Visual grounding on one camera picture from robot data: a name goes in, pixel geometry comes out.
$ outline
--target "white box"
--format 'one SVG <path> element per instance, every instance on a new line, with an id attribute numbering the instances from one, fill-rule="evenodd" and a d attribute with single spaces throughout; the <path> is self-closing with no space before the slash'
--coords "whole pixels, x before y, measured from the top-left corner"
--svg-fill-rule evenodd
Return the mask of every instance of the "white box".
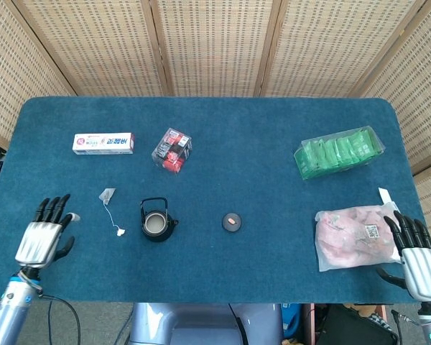
<path id="1" fill-rule="evenodd" d="M 77 155 L 121 155 L 134 151 L 132 133 L 75 134 L 72 150 Z"/>

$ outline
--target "clear plastic box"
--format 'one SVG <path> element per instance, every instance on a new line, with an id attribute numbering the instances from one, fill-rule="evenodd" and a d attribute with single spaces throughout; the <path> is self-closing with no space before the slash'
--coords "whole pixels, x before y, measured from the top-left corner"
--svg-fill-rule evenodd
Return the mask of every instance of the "clear plastic box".
<path id="1" fill-rule="evenodd" d="M 172 173 L 179 173 L 192 152 L 192 138 L 169 128 L 152 153 L 157 165 Z"/>
<path id="2" fill-rule="evenodd" d="M 303 180 L 365 165 L 385 146 L 370 126 L 303 140 L 294 153 Z"/>

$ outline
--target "packaged meat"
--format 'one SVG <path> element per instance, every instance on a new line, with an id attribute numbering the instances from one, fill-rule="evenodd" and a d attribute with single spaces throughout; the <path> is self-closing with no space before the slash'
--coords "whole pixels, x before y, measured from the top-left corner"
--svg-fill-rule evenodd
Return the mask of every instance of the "packaged meat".
<path id="1" fill-rule="evenodd" d="M 394 217 L 393 202 L 316 214 L 315 245 L 319 271 L 399 262 L 393 235 L 383 219 Z"/>

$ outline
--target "blue tablecloth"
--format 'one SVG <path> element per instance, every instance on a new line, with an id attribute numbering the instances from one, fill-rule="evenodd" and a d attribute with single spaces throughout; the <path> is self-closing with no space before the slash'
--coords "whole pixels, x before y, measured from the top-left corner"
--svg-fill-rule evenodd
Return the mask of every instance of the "blue tablecloth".
<path id="1" fill-rule="evenodd" d="M 300 141 L 370 125 L 386 146 L 370 165 L 303 181 L 293 158 Z M 193 138 L 179 175 L 157 167 L 152 150 L 172 127 Z M 133 132 L 133 155 L 75 155 L 75 133 Z M 71 193 L 81 215 L 64 242 L 75 246 L 42 271 L 46 293 L 71 300 L 162 302 L 411 301 L 374 267 L 318 272 L 316 212 L 380 204 L 387 188 L 422 219 L 399 125 L 381 99 L 33 98 L 23 106 L 0 176 L 0 294 L 14 255 L 45 197 Z M 126 229 L 117 237 L 98 199 Z M 180 220 L 165 242 L 141 233 L 140 200 L 165 196 Z M 222 229 L 241 215 L 237 233 Z M 386 267 L 400 274 L 397 264 Z"/>

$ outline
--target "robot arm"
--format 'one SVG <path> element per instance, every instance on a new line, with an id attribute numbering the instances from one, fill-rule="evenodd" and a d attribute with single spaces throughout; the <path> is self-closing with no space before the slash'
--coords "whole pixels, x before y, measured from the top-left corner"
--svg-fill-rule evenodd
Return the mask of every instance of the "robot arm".
<path id="1" fill-rule="evenodd" d="M 385 217 L 385 221 L 393 233 L 405 278 L 393 277 L 382 268 L 377 272 L 382 279 L 407 289 L 415 300 L 421 302 L 418 310 L 420 323 L 406 317 L 403 319 L 421 326 L 427 344 L 431 345 L 431 237 L 421 221 L 413 221 L 397 211 L 394 215 L 399 226 L 389 217 Z"/>
<path id="2" fill-rule="evenodd" d="M 62 249 L 57 250 L 64 229 L 71 221 L 80 219 L 78 215 L 69 213 L 60 220 L 69 197 L 67 194 L 51 202 L 48 198 L 44 199 L 37 208 L 34 220 L 26 228 L 15 257 L 21 269 L 11 277 L 0 301 L 1 345 L 17 342 L 32 301 L 43 295 L 40 270 L 66 256 L 72 249 L 73 236 Z"/>

